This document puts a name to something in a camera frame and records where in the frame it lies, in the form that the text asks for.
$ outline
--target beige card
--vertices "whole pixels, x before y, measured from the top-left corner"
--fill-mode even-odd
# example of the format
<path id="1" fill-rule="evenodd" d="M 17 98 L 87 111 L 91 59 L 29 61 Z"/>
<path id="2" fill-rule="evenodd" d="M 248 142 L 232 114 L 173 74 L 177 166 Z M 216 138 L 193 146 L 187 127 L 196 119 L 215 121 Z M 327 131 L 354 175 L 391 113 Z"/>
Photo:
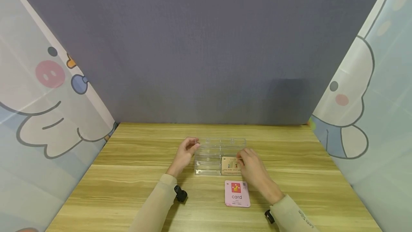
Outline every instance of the beige card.
<path id="1" fill-rule="evenodd" d="M 236 157 L 222 157 L 222 175 L 241 175 Z"/>

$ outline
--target gray wall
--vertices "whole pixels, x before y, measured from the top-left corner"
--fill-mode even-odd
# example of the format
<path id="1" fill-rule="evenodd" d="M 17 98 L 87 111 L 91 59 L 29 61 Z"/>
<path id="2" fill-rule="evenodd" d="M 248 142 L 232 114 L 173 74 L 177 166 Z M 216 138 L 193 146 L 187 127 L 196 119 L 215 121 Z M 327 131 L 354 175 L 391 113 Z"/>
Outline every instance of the gray wall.
<path id="1" fill-rule="evenodd" d="M 116 121 L 305 123 L 376 0 L 28 0 Z"/>

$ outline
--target wood grain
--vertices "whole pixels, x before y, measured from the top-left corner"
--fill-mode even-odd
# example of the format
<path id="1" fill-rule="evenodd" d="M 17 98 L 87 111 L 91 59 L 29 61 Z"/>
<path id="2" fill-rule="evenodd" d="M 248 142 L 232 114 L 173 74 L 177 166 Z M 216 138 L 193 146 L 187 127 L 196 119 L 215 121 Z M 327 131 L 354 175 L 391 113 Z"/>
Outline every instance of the wood grain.
<path id="1" fill-rule="evenodd" d="M 320 231 L 381 231 L 308 126 L 119 125 L 48 228 L 48 232 L 124 232 L 187 136 L 246 138 L 271 177 Z M 189 197 L 175 203 L 163 231 L 277 231 L 269 205 L 250 188 L 250 208 L 224 202 L 224 181 L 195 176 L 193 162 L 179 177 Z"/>

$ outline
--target person's left hand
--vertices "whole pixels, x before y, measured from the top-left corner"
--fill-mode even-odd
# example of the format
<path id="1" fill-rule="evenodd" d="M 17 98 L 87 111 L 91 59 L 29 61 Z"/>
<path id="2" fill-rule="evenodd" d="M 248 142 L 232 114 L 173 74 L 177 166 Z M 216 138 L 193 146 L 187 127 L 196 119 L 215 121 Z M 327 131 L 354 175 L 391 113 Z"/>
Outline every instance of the person's left hand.
<path id="1" fill-rule="evenodd" d="M 183 169 L 189 165 L 193 154 L 200 147 L 197 142 L 199 139 L 196 137 L 186 137 L 186 139 L 180 144 L 178 151 L 176 152 L 175 158 L 166 171 L 166 174 L 178 177 L 182 173 Z"/>

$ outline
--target sleeve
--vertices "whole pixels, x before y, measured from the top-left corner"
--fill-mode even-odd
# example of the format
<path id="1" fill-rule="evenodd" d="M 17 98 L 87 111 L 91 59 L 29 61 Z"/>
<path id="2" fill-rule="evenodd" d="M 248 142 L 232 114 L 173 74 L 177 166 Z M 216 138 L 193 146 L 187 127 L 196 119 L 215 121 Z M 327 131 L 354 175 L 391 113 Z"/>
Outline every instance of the sleeve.
<path id="1" fill-rule="evenodd" d="M 289 195 L 270 207 L 280 232 L 319 232 Z"/>
<path id="2" fill-rule="evenodd" d="M 173 201 L 177 180 L 164 174 L 135 216 L 129 232 L 160 232 Z"/>

